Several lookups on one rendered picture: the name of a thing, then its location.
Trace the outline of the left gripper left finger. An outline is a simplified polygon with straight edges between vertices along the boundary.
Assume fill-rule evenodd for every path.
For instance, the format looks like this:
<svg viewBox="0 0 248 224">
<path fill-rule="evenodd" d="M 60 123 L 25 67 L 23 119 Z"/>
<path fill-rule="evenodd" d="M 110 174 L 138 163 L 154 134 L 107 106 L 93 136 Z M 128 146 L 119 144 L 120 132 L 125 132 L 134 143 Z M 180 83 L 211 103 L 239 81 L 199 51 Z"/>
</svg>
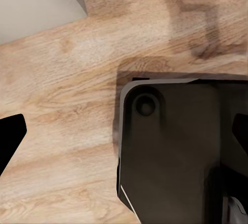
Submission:
<svg viewBox="0 0 248 224">
<path fill-rule="evenodd" d="M 22 114 L 0 119 L 0 176 L 27 133 Z"/>
</svg>

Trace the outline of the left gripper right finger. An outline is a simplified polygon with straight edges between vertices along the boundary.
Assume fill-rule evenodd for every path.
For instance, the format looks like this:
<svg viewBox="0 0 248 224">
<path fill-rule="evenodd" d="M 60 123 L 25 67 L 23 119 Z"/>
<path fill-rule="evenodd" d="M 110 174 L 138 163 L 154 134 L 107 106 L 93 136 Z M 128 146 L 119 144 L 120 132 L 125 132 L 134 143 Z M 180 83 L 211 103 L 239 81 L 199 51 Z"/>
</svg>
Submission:
<svg viewBox="0 0 248 224">
<path fill-rule="evenodd" d="M 236 114 L 231 131 L 248 155 L 248 116 Z"/>
</svg>

